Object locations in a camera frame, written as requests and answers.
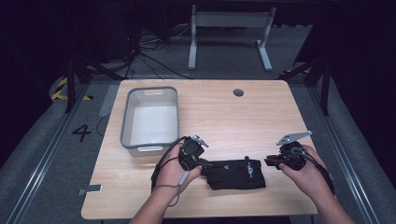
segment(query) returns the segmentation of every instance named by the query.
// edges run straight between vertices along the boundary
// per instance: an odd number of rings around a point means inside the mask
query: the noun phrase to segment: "folded black fabric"
[[[213,166],[201,172],[212,189],[261,189],[265,188],[262,163],[250,160],[210,161]]]

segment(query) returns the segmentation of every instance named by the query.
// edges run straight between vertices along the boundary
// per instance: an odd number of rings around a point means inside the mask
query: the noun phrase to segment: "black round hole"
[[[244,95],[244,91],[242,91],[242,90],[240,90],[240,89],[235,89],[235,90],[233,90],[233,94],[234,94],[235,96],[241,97],[241,96]]]

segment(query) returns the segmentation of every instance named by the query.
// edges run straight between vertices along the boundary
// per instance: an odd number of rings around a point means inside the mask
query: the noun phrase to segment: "wooden table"
[[[286,133],[307,129],[285,81],[281,80],[126,80],[108,122],[91,185],[103,191],[86,196],[81,214],[87,219],[131,218],[150,194],[150,177],[160,156],[132,157],[120,144],[126,97],[136,87],[177,89],[180,136],[200,135],[209,161],[262,162],[267,187],[212,190],[204,176],[193,180],[165,217],[242,217],[316,214],[311,200],[275,167],[267,155],[278,153],[276,142]],[[233,90],[243,90],[237,97]],[[313,146],[310,137],[302,144]]]

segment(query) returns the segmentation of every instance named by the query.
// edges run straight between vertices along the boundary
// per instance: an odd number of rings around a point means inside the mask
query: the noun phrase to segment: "white metal stand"
[[[272,66],[265,50],[265,43],[271,30],[276,8],[272,7],[269,12],[213,12],[196,11],[196,5],[192,6],[191,13],[191,47],[189,69],[195,69],[197,54],[197,26],[206,27],[256,27],[263,28],[262,40],[257,41],[257,46],[262,56],[265,71],[271,71]]]

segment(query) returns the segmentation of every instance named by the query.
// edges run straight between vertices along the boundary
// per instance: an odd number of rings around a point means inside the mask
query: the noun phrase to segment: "person's left hand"
[[[164,158],[163,167],[158,175],[156,186],[169,185],[177,186],[185,170],[178,161],[178,153],[182,144],[177,144]],[[171,201],[190,184],[190,182],[201,174],[202,166],[197,166],[190,170],[189,176],[180,188],[177,187],[157,187],[154,191],[161,190],[164,194],[169,195]]]

